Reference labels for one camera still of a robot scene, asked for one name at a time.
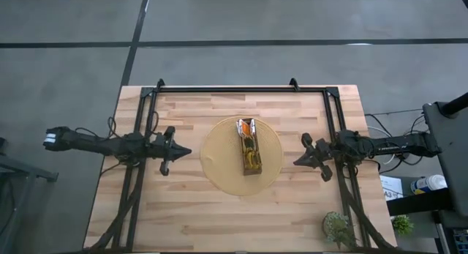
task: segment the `black stand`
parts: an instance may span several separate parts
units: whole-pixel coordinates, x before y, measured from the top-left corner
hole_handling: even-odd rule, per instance
[[[4,147],[6,141],[2,138],[1,143],[1,146]],[[9,218],[10,221],[6,224],[4,235],[2,235],[0,243],[0,253],[11,253],[12,243],[15,239],[16,233],[18,232],[21,218],[26,208],[26,202],[31,195],[36,178],[41,177],[46,179],[48,182],[55,182],[57,181],[57,176],[59,174],[51,173],[50,171],[42,170],[32,165],[8,158],[3,153],[0,154],[0,168],[2,169],[1,175],[7,175],[7,178],[15,176],[15,178],[24,178],[26,181],[20,197],[14,205],[15,208]]]

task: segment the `food item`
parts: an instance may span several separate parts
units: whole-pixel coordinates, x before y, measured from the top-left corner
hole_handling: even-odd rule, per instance
[[[241,137],[244,176],[262,173],[262,160],[258,149],[254,119],[239,119],[237,130]]]

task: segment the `white bottle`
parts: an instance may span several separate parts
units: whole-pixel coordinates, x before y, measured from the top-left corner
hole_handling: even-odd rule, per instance
[[[445,177],[440,174],[434,174],[433,176],[422,178],[411,183],[411,191],[415,195],[442,188],[447,188],[447,182],[445,182]]]

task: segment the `potted plant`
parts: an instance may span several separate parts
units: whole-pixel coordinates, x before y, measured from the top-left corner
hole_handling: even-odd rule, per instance
[[[412,232],[414,224],[406,215],[399,215],[392,220],[393,229],[401,236],[408,235]]]
[[[341,249],[341,244],[344,244],[350,250],[356,247],[354,230],[348,217],[343,214],[337,212],[327,213],[322,221],[322,230],[327,236],[327,240],[335,242],[339,249]]]

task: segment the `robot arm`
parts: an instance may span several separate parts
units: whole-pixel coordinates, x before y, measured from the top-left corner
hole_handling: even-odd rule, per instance
[[[54,127],[46,131],[44,147],[49,151],[61,152],[77,149],[94,152],[105,156],[113,155],[120,163],[134,165],[140,158],[162,158],[161,174],[169,174],[169,161],[177,160],[190,154],[191,149],[182,147],[174,141],[174,127],[168,127],[164,134],[156,133],[153,142],[146,141],[139,132],[132,132],[122,137],[101,138],[71,130],[68,127]]]
[[[312,137],[308,133],[302,135],[301,141],[306,152],[294,165],[320,167],[325,182],[331,179],[332,172],[323,162],[333,157],[342,156],[347,163],[359,165],[366,157],[377,155],[410,153],[433,157],[441,152],[433,136],[425,132],[390,138],[369,138],[360,136],[358,132],[342,130],[331,143],[319,139],[313,146]]]

